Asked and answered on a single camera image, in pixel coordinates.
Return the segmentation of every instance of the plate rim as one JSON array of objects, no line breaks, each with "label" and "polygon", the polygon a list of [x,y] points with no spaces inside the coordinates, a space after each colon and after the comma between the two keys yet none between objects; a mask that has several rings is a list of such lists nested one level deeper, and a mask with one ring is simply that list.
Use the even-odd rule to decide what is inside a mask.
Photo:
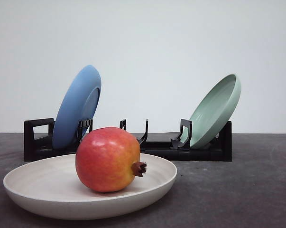
[{"label": "plate rim", "polygon": [[25,167],[25,166],[28,166],[28,165],[31,165],[33,163],[38,163],[38,162],[42,162],[44,160],[49,160],[49,159],[53,159],[53,158],[59,158],[59,157],[66,157],[66,156],[75,156],[75,154],[67,154],[67,155],[61,155],[61,156],[56,156],[56,157],[51,157],[51,158],[46,158],[46,159],[41,159],[41,160],[38,160],[38,161],[33,161],[33,162],[29,162],[27,164],[23,164],[21,166],[18,166],[16,167],[15,169],[9,171],[4,179],[3,179],[3,185],[5,187],[5,190],[6,191],[10,191],[11,193],[17,195],[17,196],[21,196],[21,197],[24,197],[24,198],[27,198],[27,199],[31,199],[31,200],[40,200],[40,201],[47,201],[47,202],[58,202],[58,203],[90,203],[90,202],[100,202],[100,201],[111,201],[111,200],[117,200],[117,199],[123,199],[123,198],[129,198],[129,197],[134,197],[134,196],[137,196],[137,195],[141,195],[141,194],[145,194],[145,193],[148,193],[148,192],[151,192],[151,191],[154,191],[156,189],[159,189],[159,188],[162,188],[164,186],[166,186],[168,183],[172,182],[175,178],[176,178],[176,175],[177,175],[177,167],[169,160],[167,159],[164,159],[164,158],[161,158],[161,157],[158,157],[158,156],[155,156],[155,155],[151,155],[151,154],[146,154],[146,153],[141,153],[140,155],[144,155],[144,156],[150,156],[150,157],[156,157],[156,158],[160,158],[162,160],[165,160],[166,162],[170,163],[173,165],[174,169],[175,169],[175,173],[173,174],[173,177],[170,178],[169,180],[165,181],[164,183],[160,184],[159,186],[156,186],[156,187],[153,187],[153,188],[150,188],[150,189],[147,189],[147,190],[143,190],[143,191],[139,191],[139,192],[135,192],[135,193],[130,193],[130,194],[126,194],[126,195],[123,195],[123,196],[115,196],[115,197],[102,197],[102,198],[99,198],[99,199],[82,199],[82,200],[50,200],[50,199],[41,199],[41,198],[37,198],[37,197],[30,197],[30,196],[26,196],[25,194],[22,194],[22,193],[18,193],[17,191],[14,191],[12,190],[11,188],[9,188],[7,186],[7,183],[6,183],[6,180],[7,178],[9,177],[9,175],[11,175],[12,172],[14,172],[15,170],[17,169],[20,169],[21,167]]}]

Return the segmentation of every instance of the dish rack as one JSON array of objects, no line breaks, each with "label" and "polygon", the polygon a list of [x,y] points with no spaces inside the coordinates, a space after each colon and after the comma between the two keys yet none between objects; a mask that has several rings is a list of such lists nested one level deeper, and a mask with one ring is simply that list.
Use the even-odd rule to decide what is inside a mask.
[{"label": "dish rack", "polygon": [[[24,122],[24,161],[32,162],[44,158],[76,153],[82,140],[83,130],[92,131],[93,119],[80,121],[74,142],[64,149],[54,149],[52,134],[55,121],[53,118],[28,120]],[[33,128],[48,125],[48,135],[35,139]],[[181,141],[184,127],[188,128],[188,136]],[[126,130],[126,119],[120,121],[120,128]],[[232,161],[231,121],[228,121],[219,134],[200,149],[190,148],[192,137],[192,121],[181,119],[180,132],[170,141],[148,141],[148,119],[144,135],[137,139],[141,153],[151,154],[171,161]]]}]

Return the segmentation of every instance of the plate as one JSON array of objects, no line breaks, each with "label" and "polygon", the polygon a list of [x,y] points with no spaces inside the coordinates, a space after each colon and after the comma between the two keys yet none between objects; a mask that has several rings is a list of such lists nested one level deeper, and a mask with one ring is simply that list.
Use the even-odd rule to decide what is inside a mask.
[{"label": "plate", "polygon": [[34,161],[10,171],[3,184],[10,198],[32,213],[68,220],[102,219],[130,213],[162,198],[175,182],[176,166],[141,154],[147,172],[123,190],[97,193],[75,171],[75,154]]},{"label": "plate", "polygon": [[[209,143],[224,127],[235,110],[241,94],[240,80],[235,75],[223,78],[198,105],[192,121],[190,148],[199,149]],[[188,136],[184,128],[181,141]]]},{"label": "plate", "polygon": [[101,77],[91,65],[84,67],[71,83],[59,108],[53,129],[52,146],[62,149],[76,140],[78,123],[92,119],[100,98]]}]

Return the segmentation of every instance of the bowl rim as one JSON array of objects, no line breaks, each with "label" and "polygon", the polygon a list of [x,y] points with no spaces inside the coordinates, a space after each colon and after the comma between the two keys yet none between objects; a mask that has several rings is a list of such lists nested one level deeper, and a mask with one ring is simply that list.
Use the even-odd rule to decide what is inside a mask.
[{"label": "bowl rim", "polygon": [[143,190],[143,191],[139,191],[139,192],[135,192],[135,193],[130,193],[130,194],[126,194],[126,195],[123,195],[123,196],[102,197],[102,198],[99,198],[99,199],[81,199],[81,200],[78,200],[78,199],[75,199],[75,200],[54,200],[54,199],[43,199],[43,198],[38,198],[38,197],[31,197],[31,196],[28,196],[26,194],[20,193],[20,192],[18,192],[16,190],[13,190],[12,188],[9,187],[9,184],[7,184],[7,178],[9,177],[9,175],[11,175],[16,170],[21,169],[21,168],[26,167],[26,166],[29,166],[29,165],[32,165],[34,163],[43,162],[44,160],[60,158],[60,157],[66,157],[66,156],[75,156],[75,154],[67,154],[67,155],[62,155],[62,156],[56,156],[56,157],[41,159],[41,160],[38,160],[38,161],[33,161],[33,162],[30,162],[30,163],[21,165],[21,166],[15,168],[15,169],[11,170],[10,172],[8,172],[5,175],[5,177],[3,179],[3,185],[4,185],[5,189],[6,189],[6,191],[9,191],[9,192],[11,192],[13,194],[16,194],[18,196],[21,196],[21,197],[24,197],[24,198],[28,198],[28,199],[31,199],[31,200],[40,200],[40,201],[48,201],[48,202],[61,202],[61,203],[77,203],[77,202],[78,203],[85,203],[85,202],[100,202],[100,201],[110,201],[110,200],[117,200],[117,199],[135,197],[137,195],[142,195],[142,194],[145,194],[145,193],[148,193],[148,192],[160,189],[160,188],[166,186],[167,184],[169,184],[170,182],[172,182],[176,178],[177,168],[171,161],[168,161],[167,159],[164,159],[164,158],[161,158],[161,157],[158,157],[158,156],[155,156],[155,155],[151,155],[151,154],[141,153],[140,155],[156,157],[157,159],[165,160],[166,162],[172,164],[172,167],[175,170],[173,176],[169,180],[167,180],[164,183],[160,184],[159,186],[156,186],[156,187],[153,187],[153,188],[150,188],[150,189],[147,189],[147,190]]}]

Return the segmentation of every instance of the blue plate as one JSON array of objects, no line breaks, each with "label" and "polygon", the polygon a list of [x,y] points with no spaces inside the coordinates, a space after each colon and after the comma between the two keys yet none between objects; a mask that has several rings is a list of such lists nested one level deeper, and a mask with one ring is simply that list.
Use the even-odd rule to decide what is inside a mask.
[{"label": "blue plate", "polygon": [[52,137],[54,149],[65,148],[76,141],[78,123],[93,118],[100,93],[99,72],[91,65],[84,67],[73,80],[59,108]]}]

